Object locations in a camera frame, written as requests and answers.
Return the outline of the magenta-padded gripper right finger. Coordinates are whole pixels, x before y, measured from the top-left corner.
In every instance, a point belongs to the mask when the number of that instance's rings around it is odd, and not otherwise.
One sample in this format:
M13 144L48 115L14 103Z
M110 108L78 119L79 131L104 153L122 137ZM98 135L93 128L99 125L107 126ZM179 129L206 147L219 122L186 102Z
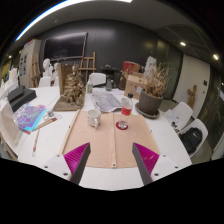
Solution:
M132 153L137 163L143 185L147 185L180 169L180 166L166 154L159 155L154 151L134 143Z

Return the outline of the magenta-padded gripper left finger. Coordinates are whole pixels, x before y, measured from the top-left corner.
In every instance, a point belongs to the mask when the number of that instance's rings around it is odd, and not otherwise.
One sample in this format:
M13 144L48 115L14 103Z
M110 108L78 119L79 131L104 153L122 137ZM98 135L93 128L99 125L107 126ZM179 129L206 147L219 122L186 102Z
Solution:
M78 185L90 153L90 143L85 143L65 155L54 156L42 168L45 171Z

